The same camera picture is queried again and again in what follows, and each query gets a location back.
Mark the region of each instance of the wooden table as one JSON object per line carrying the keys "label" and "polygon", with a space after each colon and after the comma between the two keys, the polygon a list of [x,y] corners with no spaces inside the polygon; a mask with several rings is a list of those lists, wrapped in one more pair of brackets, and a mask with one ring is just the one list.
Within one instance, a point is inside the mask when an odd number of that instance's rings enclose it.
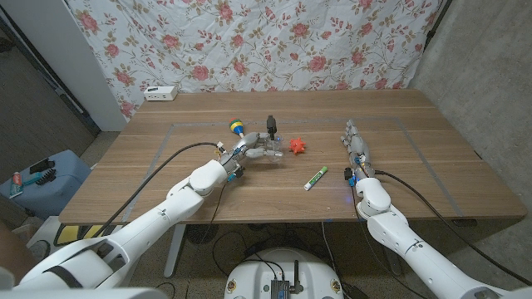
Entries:
{"label": "wooden table", "polygon": [[[448,218],[521,218],[525,206],[419,91],[291,91],[183,94],[170,102],[146,102],[121,132],[60,215],[63,223],[104,223],[140,182],[176,150],[200,141],[238,141],[229,119],[244,133],[266,131],[268,115],[278,134],[301,137],[304,154],[285,153],[280,164],[247,160],[244,176],[225,189],[215,223],[354,221],[349,166],[340,142],[353,118],[372,152],[372,166],[402,178]],[[212,147],[180,154],[145,187],[120,216],[131,221],[162,201],[190,172],[217,159]],[[328,172],[310,190],[303,185],[323,166]],[[415,194],[380,177],[393,204],[407,218],[435,215]],[[186,223],[207,223],[217,189]]]}

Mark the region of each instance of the colorful toy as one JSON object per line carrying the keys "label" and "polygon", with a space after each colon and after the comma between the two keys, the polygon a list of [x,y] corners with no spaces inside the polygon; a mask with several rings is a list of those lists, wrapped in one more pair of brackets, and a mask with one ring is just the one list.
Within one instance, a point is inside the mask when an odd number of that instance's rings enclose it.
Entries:
{"label": "colorful toy", "polygon": [[231,132],[240,135],[240,138],[244,137],[244,125],[242,124],[242,120],[236,118],[231,119],[229,121],[229,128],[231,129]]}
{"label": "colorful toy", "polygon": [[293,151],[293,154],[302,153],[305,151],[305,144],[301,141],[301,137],[299,137],[296,140],[290,140],[290,146],[288,148]]}

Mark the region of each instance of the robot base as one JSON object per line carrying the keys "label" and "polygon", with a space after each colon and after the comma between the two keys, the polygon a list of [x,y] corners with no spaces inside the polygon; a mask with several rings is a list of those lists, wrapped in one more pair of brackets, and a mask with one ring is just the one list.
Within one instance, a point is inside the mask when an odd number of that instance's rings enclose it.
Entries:
{"label": "robot base", "polygon": [[[245,298],[343,298],[342,287],[337,274],[322,260],[308,252],[295,248],[270,248],[259,252],[264,261],[276,262],[284,270],[282,282],[281,269],[274,264],[278,281],[274,281],[272,270],[264,262],[242,262],[229,274],[225,285],[225,299]],[[259,259],[252,255],[248,259]],[[300,287],[295,286],[295,265],[298,261]],[[290,286],[289,293],[272,293],[279,286]]]}

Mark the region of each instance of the red can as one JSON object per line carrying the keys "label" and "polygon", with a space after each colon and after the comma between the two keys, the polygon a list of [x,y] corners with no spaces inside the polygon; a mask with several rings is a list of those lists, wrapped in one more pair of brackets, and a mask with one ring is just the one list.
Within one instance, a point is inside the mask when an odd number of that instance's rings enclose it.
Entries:
{"label": "red can", "polygon": [[22,176],[19,173],[14,173],[9,190],[9,199],[20,194],[22,194]]}
{"label": "red can", "polygon": [[13,183],[22,186],[22,176],[20,173],[13,174]]}

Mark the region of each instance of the red star toy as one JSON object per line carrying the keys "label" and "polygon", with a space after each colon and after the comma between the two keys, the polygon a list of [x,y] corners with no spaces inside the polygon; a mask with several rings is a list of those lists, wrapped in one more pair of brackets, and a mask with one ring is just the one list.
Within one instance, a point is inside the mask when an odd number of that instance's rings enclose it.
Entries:
{"label": "red star toy", "polygon": [[305,151],[305,144],[301,141],[301,137],[299,137],[296,140],[290,140],[290,146],[288,148],[293,151],[293,154],[302,153]]}

